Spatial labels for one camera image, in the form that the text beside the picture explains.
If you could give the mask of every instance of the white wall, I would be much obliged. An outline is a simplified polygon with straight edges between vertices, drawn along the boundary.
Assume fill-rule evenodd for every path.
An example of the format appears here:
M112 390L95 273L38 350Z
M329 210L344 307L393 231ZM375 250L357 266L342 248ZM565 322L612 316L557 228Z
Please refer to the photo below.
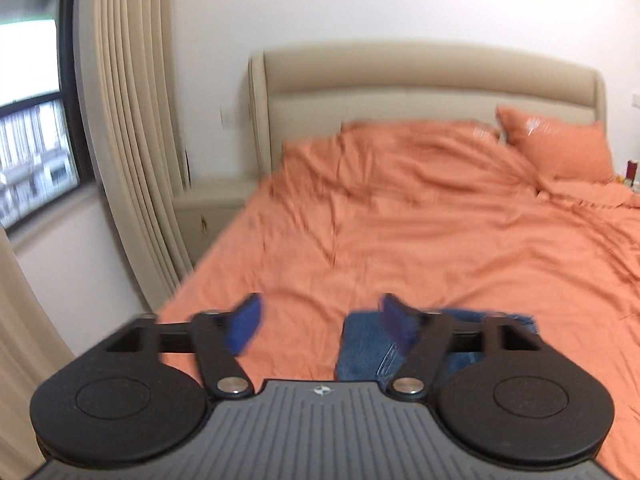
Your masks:
M44 311L76 355L142 312L95 188L14 250Z
M616 168L640 158L640 0L174 0L178 114L193 178L256 170L247 106L251 53L291 44L425 38L520 48L600 70Z

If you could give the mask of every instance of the beige upholstered headboard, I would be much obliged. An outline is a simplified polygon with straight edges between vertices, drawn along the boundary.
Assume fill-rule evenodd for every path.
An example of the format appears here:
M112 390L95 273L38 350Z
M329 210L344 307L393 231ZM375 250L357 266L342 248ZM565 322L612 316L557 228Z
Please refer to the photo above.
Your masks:
M249 62L261 173L282 143L325 136L354 119L477 119L496 105L606 124L599 72L548 57L468 44L349 43L271 50Z

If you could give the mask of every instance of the gray ribbed plate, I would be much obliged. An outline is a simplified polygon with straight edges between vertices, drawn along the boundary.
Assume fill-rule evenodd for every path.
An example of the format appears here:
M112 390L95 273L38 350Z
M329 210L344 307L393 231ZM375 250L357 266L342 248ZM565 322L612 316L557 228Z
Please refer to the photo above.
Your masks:
M555 472L516 471L459 449L420 404L375 383L269 381L248 400L220 403L181 448L121 470L52 461L34 480L429 479L606 480L594 462Z

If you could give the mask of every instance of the black round motor housing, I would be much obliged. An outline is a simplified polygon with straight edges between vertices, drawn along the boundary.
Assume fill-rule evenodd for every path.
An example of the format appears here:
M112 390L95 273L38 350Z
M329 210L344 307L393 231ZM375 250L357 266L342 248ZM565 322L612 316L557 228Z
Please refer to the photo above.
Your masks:
M200 425L200 385L158 359L153 319L139 319L71 362L31 398L43 452L82 466L143 462Z
M611 396L594 377L539 342L536 349L494 349L439 389L438 416L468 449L533 468L570 465L597 454L613 423Z

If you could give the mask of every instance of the beige curtain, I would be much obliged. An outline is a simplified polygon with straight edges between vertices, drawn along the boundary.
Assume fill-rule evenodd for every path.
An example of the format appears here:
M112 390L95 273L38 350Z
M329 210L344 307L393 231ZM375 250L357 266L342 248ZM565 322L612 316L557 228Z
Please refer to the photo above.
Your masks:
M183 190L170 0L79 0L83 115L115 225L158 309L191 270L172 199Z
M0 478L25 478L44 459L29 418L36 387L73 355L27 283L0 230Z

